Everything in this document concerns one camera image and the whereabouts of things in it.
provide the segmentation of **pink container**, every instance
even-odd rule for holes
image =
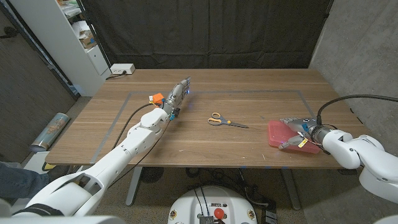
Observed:
[[[268,122],[268,144],[270,146],[278,147],[283,142],[286,142],[291,137],[298,135],[296,132],[292,131],[286,124],[281,121],[269,121]],[[299,148],[298,146],[289,146],[288,149],[310,152],[310,153],[318,153],[321,149],[309,142],[307,142],[303,147]]]

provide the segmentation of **table leg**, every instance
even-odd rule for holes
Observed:
[[[129,193],[127,193],[126,205],[131,206],[134,203],[134,197],[138,189],[139,178],[141,176],[142,167],[135,167],[132,172]]]
[[[285,186],[287,188],[287,193],[289,194],[290,201],[292,202],[292,208],[294,210],[300,210],[300,199],[294,183],[292,170],[281,169],[281,173],[285,181]]]

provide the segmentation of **red button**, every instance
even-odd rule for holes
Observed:
[[[224,210],[222,210],[220,208],[216,208],[216,210],[214,210],[214,216],[217,219],[223,219],[224,218]]]

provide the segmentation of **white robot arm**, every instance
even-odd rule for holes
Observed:
[[[92,214],[112,181],[131,159],[155,144],[161,126],[169,121],[189,92],[189,84],[190,77],[177,84],[160,108],[142,116],[141,122],[128,131],[127,138],[95,165],[51,182],[14,217],[34,217],[46,213],[78,217]],[[75,183],[79,180],[86,180],[87,184],[80,187]]]
[[[386,152],[379,141],[367,135],[353,139],[350,133],[318,125],[310,118],[281,121],[303,138],[321,144],[344,168],[364,166],[359,176],[361,185],[374,195],[398,203],[398,157]]]

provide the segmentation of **gray wall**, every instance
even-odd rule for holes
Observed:
[[[398,1],[335,0],[310,68],[340,96],[398,97]],[[386,151],[398,155],[398,103],[346,102]]]

